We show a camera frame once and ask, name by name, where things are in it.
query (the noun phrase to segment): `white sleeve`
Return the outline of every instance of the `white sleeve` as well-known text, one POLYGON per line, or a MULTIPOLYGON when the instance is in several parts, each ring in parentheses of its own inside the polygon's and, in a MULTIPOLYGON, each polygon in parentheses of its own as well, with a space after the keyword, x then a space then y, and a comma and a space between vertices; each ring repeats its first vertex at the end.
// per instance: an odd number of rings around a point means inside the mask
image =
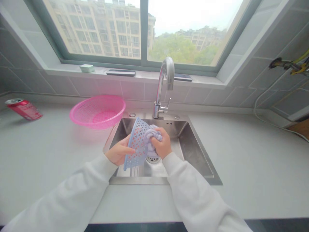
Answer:
POLYGON ((204 177, 174 152, 163 159, 175 206, 188 232, 251 232, 204 177))
POLYGON ((100 155, 18 214, 2 232, 83 232, 117 167, 100 155))

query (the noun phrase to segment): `cleaning cloth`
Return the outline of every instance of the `cleaning cloth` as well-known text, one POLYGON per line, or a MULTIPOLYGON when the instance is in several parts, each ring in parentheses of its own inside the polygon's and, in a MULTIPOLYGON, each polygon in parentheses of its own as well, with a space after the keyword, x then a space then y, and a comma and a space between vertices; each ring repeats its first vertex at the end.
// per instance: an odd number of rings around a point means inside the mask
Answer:
POLYGON ((150 125, 150 129, 148 129, 144 134, 144 145, 146 147, 146 153, 149 158, 159 158, 158 154, 155 151, 155 147, 151 143, 151 138, 155 137, 160 142, 162 141, 162 135, 159 131, 156 131, 156 125, 150 125))

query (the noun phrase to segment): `sky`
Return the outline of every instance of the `sky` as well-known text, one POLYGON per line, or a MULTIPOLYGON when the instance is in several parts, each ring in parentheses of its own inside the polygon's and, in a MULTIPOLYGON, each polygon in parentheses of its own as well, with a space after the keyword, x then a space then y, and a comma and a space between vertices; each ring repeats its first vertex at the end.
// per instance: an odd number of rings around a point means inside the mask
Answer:
MULTIPOLYGON (((148 12, 156 18, 155 36, 208 25, 219 30, 232 23, 243 0, 149 0, 148 12)), ((125 0, 140 8, 140 0, 125 0)))

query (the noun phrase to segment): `sink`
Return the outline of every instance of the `sink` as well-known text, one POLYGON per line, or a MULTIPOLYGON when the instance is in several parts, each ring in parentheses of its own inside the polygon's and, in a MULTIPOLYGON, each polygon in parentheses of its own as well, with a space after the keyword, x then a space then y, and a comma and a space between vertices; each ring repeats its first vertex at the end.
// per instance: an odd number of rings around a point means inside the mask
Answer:
MULTIPOLYGON (((211 185, 222 185, 222 182, 204 148, 193 125, 187 115, 164 114, 158 119, 153 119, 150 113, 137 113, 135 117, 129 117, 125 112, 123 118, 116 124, 104 146, 104 151, 114 146, 118 141, 124 139, 131 133, 137 117, 149 125, 154 124, 163 127, 171 138, 171 147, 175 154, 181 159, 188 161, 211 185)), ((168 185, 167 172, 162 160, 145 159, 144 164, 123 170, 119 166, 112 178, 111 185, 168 185)))

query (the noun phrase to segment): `drain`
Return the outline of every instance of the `drain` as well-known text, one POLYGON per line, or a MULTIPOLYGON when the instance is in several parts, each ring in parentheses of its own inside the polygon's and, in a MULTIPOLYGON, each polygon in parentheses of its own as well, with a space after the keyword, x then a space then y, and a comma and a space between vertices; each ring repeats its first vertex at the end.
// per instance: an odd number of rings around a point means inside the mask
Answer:
POLYGON ((156 164, 156 163, 160 162, 161 158, 149 158, 149 157, 146 157, 146 160, 148 161, 148 163, 156 164))

